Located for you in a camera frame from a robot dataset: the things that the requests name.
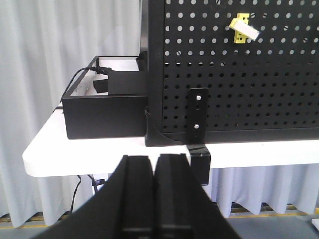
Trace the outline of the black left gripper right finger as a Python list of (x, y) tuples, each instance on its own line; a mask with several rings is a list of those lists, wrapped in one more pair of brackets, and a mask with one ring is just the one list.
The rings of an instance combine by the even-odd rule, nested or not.
[(185, 154), (162, 154), (154, 177), (159, 239), (238, 239), (192, 173)]

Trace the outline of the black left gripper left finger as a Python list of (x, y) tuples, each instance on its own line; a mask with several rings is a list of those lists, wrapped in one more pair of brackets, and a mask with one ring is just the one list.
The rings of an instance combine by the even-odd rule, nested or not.
[(123, 156), (104, 186), (37, 239), (151, 239), (153, 171), (146, 156)]

